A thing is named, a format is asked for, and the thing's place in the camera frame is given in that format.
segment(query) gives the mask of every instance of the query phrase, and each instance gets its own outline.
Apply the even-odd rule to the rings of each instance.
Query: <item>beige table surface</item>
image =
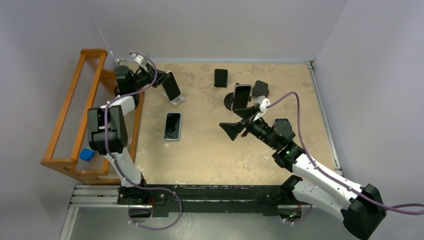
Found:
[[[291,173],[277,166],[273,151],[249,134],[234,142],[219,127],[240,118],[224,106],[224,97],[235,83],[269,84],[271,103],[290,91],[300,96],[302,134],[306,147],[322,164],[334,169],[333,156],[322,121],[313,82],[306,65],[167,63],[157,64],[174,73],[182,95],[178,106],[162,95],[162,88],[146,91],[137,143],[136,167],[149,184],[280,185]],[[214,70],[228,69],[228,87],[214,87]],[[164,140],[166,114],[182,114],[179,141]],[[263,117],[272,125],[275,118],[290,120],[297,134],[296,98],[288,97]]]

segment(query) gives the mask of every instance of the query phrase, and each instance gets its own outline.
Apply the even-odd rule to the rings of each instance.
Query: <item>wall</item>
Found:
[[[318,56],[347,0],[89,0],[115,55],[294,62]]]
[[[0,2],[2,240],[56,240],[62,230],[76,181],[40,161],[80,50],[104,47],[80,6]]]
[[[315,62],[344,174],[387,205],[424,202],[424,2],[350,0]],[[423,239],[389,212],[372,239]]]

